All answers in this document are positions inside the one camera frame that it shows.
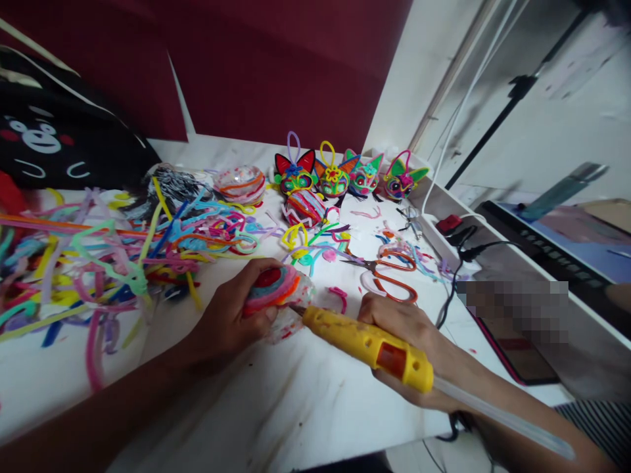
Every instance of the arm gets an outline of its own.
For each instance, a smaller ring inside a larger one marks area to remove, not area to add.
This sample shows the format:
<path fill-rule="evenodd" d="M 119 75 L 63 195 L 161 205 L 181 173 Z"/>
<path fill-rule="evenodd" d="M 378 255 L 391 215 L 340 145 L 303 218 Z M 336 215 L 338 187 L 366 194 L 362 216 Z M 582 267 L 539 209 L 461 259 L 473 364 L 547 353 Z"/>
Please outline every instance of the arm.
<path fill-rule="evenodd" d="M 196 380 L 224 368 L 265 335 L 276 309 L 241 318 L 250 287 L 275 259 L 254 259 L 222 284 L 179 344 L 107 389 L 0 448 L 0 464 L 19 471 L 103 471 L 142 427 Z"/>
<path fill-rule="evenodd" d="M 423 350 L 438 376 L 469 393 L 527 420 L 564 439 L 576 452 L 568 461 L 509 428 L 486 418 L 466 405 L 433 390 L 427 394 L 403 386 L 382 370 L 373 374 L 409 402 L 447 413 L 463 411 L 473 417 L 491 454 L 512 472 L 614 472 L 615 465 L 580 430 L 543 403 L 496 376 L 468 353 L 451 343 L 414 305 L 367 294 L 359 320 L 378 325 Z"/>

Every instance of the scissors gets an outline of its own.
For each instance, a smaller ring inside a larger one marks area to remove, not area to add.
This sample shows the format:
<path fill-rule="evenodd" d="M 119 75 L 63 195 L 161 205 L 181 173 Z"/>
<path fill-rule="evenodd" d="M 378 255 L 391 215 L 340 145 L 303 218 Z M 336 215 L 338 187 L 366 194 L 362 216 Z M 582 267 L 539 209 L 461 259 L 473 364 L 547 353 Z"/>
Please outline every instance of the scissors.
<path fill-rule="evenodd" d="M 368 271 L 370 271 L 373 276 L 375 277 L 375 285 L 377 286 L 377 288 L 383 292 L 386 293 L 386 296 L 388 296 L 390 299 L 392 300 L 396 300 L 397 302 L 408 302 L 410 304 L 414 304 L 416 302 L 416 300 L 418 299 L 418 294 L 416 293 L 416 291 L 411 288 L 410 286 L 397 281 L 396 279 L 392 279 L 389 278 L 387 276 L 384 276 L 383 274 L 380 274 L 377 272 L 377 265 L 384 265 L 384 266 L 388 266 L 391 268 L 395 268 L 395 269 L 400 269 L 401 271 L 416 271 L 416 263 L 414 262 L 414 259 L 412 259 L 411 257 L 409 257 L 408 255 L 406 255 L 405 253 L 400 253 L 400 252 L 396 252 L 396 251 L 392 251 L 392 250 L 385 250 L 381 256 L 398 256 L 400 259 L 404 259 L 409 263 L 409 266 L 399 266 L 397 264 L 391 263 L 389 261 L 384 261 L 382 259 L 377 259 L 375 261 L 362 261 L 362 262 L 355 262 L 355 261 L 343 261 L 343 263 L 348 263 L 351 264 L 353 266 L 360 266 L 363 268 L 366 268 Z M 406 291 L 408 291 L 409 293 L 409 297 L 405 300 L 401 300 L 398 299 L 394 296 L 391 296 L 381 285 L 381 281 L 379 279 L 382 279 L 384 281 L 388 281 L 391 282 L 392 284 L 394 284 L 395 286 L 399 286 L 400 288 L 405 289 Z"/>

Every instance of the yellow glue gun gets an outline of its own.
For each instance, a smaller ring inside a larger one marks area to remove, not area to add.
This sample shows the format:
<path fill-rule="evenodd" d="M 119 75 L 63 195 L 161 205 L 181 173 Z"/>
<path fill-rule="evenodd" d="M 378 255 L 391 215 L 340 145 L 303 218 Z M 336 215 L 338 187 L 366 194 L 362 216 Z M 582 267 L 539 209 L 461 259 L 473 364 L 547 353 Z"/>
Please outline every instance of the yellow glue gun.
<path fill-rule="evenodd" d="M 310 306 L 291 305 L 315 335 L 365 363 L 382 369 L 421 393 L 432 390 L 434 369 L 427 356 L 409 343 L 344 315 Z"/>

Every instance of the red cat ears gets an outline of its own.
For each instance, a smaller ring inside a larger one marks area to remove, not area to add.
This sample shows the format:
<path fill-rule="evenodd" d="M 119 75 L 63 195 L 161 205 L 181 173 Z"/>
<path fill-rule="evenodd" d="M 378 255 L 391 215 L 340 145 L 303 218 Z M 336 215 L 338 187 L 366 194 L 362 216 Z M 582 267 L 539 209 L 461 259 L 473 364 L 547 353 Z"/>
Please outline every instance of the red cat ears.
<path fill-rule="evenodd" d="M 280 153 L 276 153 L 275 161 L 276 161 L 276 172 L 280 175 L 285 174 L 287 170 L 293 164 L 288 158 L 284 157 Z M 316 150 L 309 150 L 300 157 L 300 159 L 296 163 L 296 166 L 300 166 L 302 169 L 304 169 L 309 174 L 311 174 L 311 172 L 314 170 L 315 163 L 316 163 Z"/>

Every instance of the phone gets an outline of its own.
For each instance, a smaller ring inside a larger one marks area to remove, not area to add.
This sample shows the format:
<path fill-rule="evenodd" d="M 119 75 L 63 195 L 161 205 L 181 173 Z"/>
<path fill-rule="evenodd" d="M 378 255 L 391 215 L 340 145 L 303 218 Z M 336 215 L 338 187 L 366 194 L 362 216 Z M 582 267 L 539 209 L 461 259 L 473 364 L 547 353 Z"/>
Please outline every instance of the phone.
<path fill-rule="evenodd" d="M 542 354 L 530 340 L 515 332 L 509 321 L 505 319 L 481 319 L 475 317 L 471 311 L 469 313 L 512 379 L 523 386 L 560 382 L 557 373 Z"/>

